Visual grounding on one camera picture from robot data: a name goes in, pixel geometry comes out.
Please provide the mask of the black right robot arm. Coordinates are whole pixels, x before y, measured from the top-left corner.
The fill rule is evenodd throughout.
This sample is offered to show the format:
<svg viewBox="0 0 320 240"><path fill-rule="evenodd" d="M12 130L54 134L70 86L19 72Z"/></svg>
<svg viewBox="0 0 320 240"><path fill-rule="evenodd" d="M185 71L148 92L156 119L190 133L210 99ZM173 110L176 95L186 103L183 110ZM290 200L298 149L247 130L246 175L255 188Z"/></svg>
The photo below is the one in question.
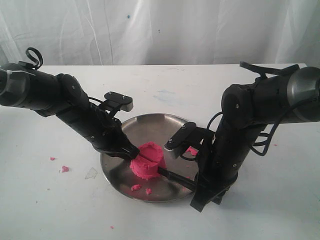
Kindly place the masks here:
<svg viewBox="0 0 320 240"><path fill-rule="evenodd" d="M199 150L190 203L199 212L210 202L221 203L249 152L266 155L279 125L320 120L319 68L240 66L258 77L251 84L232 84L222 95L214 138L204 139Z"/></svg>

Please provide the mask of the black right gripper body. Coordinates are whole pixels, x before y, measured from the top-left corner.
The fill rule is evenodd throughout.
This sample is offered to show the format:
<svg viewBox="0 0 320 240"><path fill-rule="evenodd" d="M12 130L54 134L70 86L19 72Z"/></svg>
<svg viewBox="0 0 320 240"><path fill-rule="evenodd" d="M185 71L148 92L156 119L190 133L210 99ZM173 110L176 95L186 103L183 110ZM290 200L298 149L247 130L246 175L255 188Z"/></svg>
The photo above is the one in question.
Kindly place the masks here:
<svg viewBox="0 0 320 240"><path fill-rule="evenodd" d="M229 190L259 134L259 124L236 128L223 117L215 132L209 161L198 176L200 186L194 196L213 198Z"/></svg>

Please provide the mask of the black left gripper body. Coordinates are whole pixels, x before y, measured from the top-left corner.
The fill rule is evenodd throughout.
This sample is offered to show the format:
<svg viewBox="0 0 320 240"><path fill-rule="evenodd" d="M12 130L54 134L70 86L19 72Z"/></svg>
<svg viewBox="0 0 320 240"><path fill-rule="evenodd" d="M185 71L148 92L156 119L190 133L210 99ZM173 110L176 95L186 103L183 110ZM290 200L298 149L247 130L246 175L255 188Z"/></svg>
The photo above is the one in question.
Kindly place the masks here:
<svg viewBox="0 0 320 240"><path fill-rule="evenodd" d="M111 149L130 146L119 122L91 102L87 109L73 106L60 111L56 116L100 153L107 154Z"/></svg>

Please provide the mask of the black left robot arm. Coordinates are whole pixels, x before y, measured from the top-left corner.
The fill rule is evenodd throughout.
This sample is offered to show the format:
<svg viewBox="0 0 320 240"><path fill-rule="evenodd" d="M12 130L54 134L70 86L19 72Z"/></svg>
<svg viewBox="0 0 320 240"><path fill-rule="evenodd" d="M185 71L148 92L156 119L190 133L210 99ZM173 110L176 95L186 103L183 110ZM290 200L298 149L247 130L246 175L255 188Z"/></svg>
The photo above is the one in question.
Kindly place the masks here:
<svg viewBox="0 0 320 240"><path fill-rule="evenodd" d="M0 104L30 109L42 117L56 116L86 139L92 147L110 157L133 160L140 152L122 130L117 112L130 112L130 96L109 91L105 100L89 97L70 74L52 75L40 71L41 53L25 51L30 62L7 63L0 67Z"/></svg>

